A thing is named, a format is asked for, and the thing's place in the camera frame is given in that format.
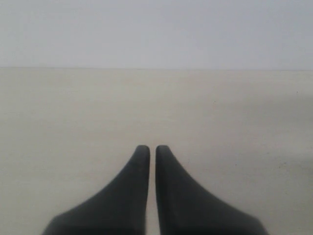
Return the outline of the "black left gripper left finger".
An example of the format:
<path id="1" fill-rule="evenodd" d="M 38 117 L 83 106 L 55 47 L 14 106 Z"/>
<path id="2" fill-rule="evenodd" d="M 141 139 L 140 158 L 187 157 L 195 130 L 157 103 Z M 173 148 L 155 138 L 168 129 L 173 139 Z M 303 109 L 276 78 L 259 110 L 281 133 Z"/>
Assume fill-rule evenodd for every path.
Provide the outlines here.
<path id="1" fill-rule="evenodd" d="M 82 204 L 54 217 L 45 235 L 144 235 L 150 150 L 136 147 L 118 175 Z"/>

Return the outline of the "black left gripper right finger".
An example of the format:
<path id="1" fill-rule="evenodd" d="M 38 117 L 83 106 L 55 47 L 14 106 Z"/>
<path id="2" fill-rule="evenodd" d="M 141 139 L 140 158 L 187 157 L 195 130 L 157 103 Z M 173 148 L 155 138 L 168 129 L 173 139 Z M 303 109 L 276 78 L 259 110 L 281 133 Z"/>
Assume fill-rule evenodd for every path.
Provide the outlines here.
<path id="1" fill-rule="evenodd" d="M 156 202 L 162 235 L 266 235 L 255 217 L 208 192 L 166 145 L 156 148 Z"/>

